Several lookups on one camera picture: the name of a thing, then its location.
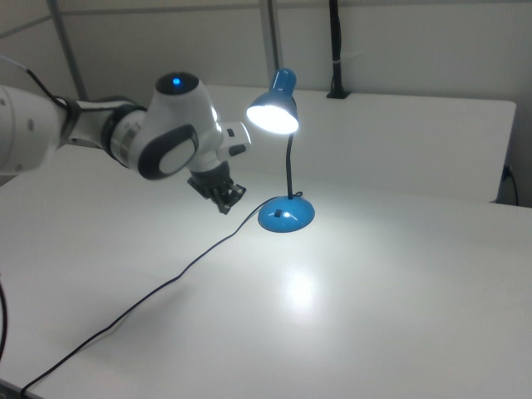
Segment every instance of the table surface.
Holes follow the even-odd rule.
[[[234,231],[282,176],[224,216],[64,147],[0,189],[11,323],[0,378],[23,386]],[[532,211],[294,176],[316,209],[252,219],[33,391],[45,398],[529,398]]]

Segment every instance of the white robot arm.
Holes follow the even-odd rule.
[[[196,76],[161,77],[147,110],[123,99],[88,102],[47,94],[0,86],[0,174],[35,169],[64,140],[84,140],[148,180],[186,167],[189,184],[223,214],[244,194],[230,178],[227,160],[249,148],[249,134],[240,122],[217,122]]]

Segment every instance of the lamp base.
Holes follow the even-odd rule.
[[[275,233],[302,229],[314,219],[314,208],[306,199],[279,197],[266,203],[259,211],[259,223]]]

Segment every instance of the lamp shade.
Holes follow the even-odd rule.
[[[246,112],[249,120],[272,133],[294,133],[299,128],[298,108],[292,97],[295,86],[295,73],[288,68],[279,69],[269,91],[249,106]]]

